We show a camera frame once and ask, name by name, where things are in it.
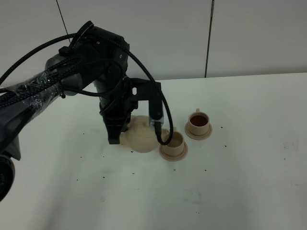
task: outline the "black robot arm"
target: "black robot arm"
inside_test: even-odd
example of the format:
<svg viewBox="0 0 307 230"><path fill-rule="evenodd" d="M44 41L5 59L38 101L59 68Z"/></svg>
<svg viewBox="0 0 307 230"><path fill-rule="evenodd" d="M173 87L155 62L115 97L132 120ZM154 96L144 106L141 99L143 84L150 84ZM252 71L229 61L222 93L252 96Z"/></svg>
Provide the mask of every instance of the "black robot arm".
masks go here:
<svg viewBox="0 0 307 230"><path fill-rule="evenodd" d="M8 193L13 179L11 158L20 160L18 134L22 128L43 112L59 96L77 93L99 97L100 114L108 132L110 144L119 144L121 132L126 131L130 115L138 101L149 101L149 123L162 145L170 142L173 122L161 85L154 81L144 65L129 51L123 37L95 27L87 22L76 34L53 39L18 60L0 78L0 85L25 60L56 42L73 38L68 47L49 59L45 71L32 79L9 88L0 89L0 201ZM128 56L147 75L149 80L127 77ZM97 92L83 89L94 83ZM170 123L168 140L161 139L164 122L163 105Z"/></svg>

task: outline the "plastic wrap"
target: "plastic wrap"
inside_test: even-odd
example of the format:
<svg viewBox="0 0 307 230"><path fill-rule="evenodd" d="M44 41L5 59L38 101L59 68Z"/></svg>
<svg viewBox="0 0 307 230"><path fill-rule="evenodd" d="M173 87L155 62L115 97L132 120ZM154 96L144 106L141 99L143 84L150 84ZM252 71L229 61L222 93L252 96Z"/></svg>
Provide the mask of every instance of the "plastic wrap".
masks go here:
<svg viewBox="0 0 307 230"><path fill-rule="evenodd" d="M32 92L47 84L50 84L53 74L54 73L45 70L36 74L33 78L25 82L11 86L9 90L14 92L18 97L22 96L25 93ZM24 105L34 111L31 120L43 112L55 99L61 95L61 93L61 85L60 83L56 83L42 90L41 92L22 100Z"/></svg>

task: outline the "table surface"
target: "table surface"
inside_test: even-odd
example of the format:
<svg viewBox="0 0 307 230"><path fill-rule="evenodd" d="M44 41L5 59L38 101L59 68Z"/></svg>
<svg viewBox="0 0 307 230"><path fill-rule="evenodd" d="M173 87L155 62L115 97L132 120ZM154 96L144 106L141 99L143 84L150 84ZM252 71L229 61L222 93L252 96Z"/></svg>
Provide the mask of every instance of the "table surface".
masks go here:
<svg viewBox="0 0 307 230"><path fill-rule="evenodd" d="M20 134L1 229L307 229L307 74L161 83L185 159L109 145L97 98L58 99ZM204 141L184 132L196 108Z"/></svg>

